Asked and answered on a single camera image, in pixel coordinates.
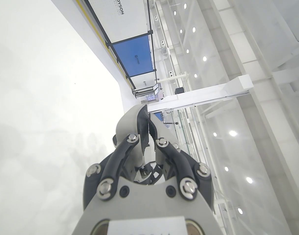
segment white label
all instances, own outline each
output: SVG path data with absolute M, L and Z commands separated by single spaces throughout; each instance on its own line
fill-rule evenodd
M 187 235 L 183 216 L 110 221 L 107 235 Z

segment silver rivet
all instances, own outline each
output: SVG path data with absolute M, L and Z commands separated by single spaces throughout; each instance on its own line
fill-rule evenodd
M 174 147 L 178 152 L 181 151 L 181 149 L 179 148 L 179 145 L 178 145 L 178 144 L 173 143 L 172 145 L 173 145 L 173 147 Z
M 195 192 L 195 187 L 191 182 L 186 182 L 183 188 L 187 193 L 194 194 Z
M 168 144 L 169 144 L 169 142 L 165 138 L 159 138 L 159 140 L 157 140 L 157 145 L 159 147 L 164 148 L 164 147 L 167 147 Z
M 135 143 L 138 140 L 138 136 L 136 134 L 130 134 L 128 137 L 127 142 Z
M 180 192 L 187 199 L 193 199 L 193 194 L 197 189 L 196 182 L 191 178 L 183 178 L 180 181 Z
M 102 194 L 102 195 L 105 195 L 106 193 L 108 193 L 109 191 L 111 190 L 111 185 L 108 184 L 107 182 L 103 183 L 101 185 L 101 189 L 99 190 L 99 192 Z
M 110 197 L 111 184 L 114 181 L 110 178 L 104 179 L 101 183 L 99 183 L 96 194 L 100 199 L 107 199 Z
M 165 144 L 167 144 L 167 140 L 165 138 L 160 138 L 159 139 L 159 144 L 160 145 L 165 145 Z
M 91 175 L 95 174 L 95 173 L 100 173 L 101 171 L 101 166 L 99 164 L 93 164 L 92 166 L 90 166 L 87 170 L 87 177 L 89 178 Z
M 200 163 L 200 168 L 197 170 L 198 175 L 207 178 L 210 176 L 210 169 L 203 163 Z

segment robotic hand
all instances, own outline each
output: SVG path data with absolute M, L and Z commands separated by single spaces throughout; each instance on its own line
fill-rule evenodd
M 155 161 L 145 164 L 149 134 Z M 180 150 L 146 105 L 118 122 L 115 151 L 86 173 L 83 209 L 72 235 L 221 235 L 209 168 Z M 138 176 L 142 181 L 135 181 Z M 162 175 L 165 182 L 153 186 Z

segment black box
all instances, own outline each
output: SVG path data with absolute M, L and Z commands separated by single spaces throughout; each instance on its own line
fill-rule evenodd
M 180 88 L 176 88 L 174 91 L 174 94 L 180 94 L 180 93 L 184 93 L 184 88 L 180 87 Z

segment yellow stripe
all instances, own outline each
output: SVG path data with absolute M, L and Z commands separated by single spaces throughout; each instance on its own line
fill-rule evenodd
M 79 5 L 80 9 L 82 10 L 82 12 L 84 13 L 85 17 L 88 19 L 90 25 L 92 26 L 92 28 L 94 29 L 94 31 L 96 32 L 98 38 L 100 39 L 101 43 L 104 45 L 104 47 L 106 48 L 107 52 L 109 53 L 110 57 L 112 58 L 112 60 L 114 61 L 115 65 L 117 66 L 117 68 L 119 69 L 119 71 L 121 72 L 121 74 L 123 75 L 123 77 L 125 78 L 126 82 L 128 83 L 128 85 L 132 88 L 131 83 L 127 80 L 126 75 L 124 73 L 124 71 L 118 66 L 117 64 L 117 60 L 115 59 L 115 57 L 111 54 L 111 52 L 109 51 L 109 48 L 106 46 L 105 44 L 105 40 L 101 37 L 101 35 L 99 34 L 98 30 L 96 29 L 96 27 L 94 26 L 92 20 L 90 19 L 89 15 L 87 14 L 87 12 L 85 11 L 85 9 L 83 8 L 82 4 L 80 3 L 79 0 L 75 0 L 77 2 L 77 4 Z

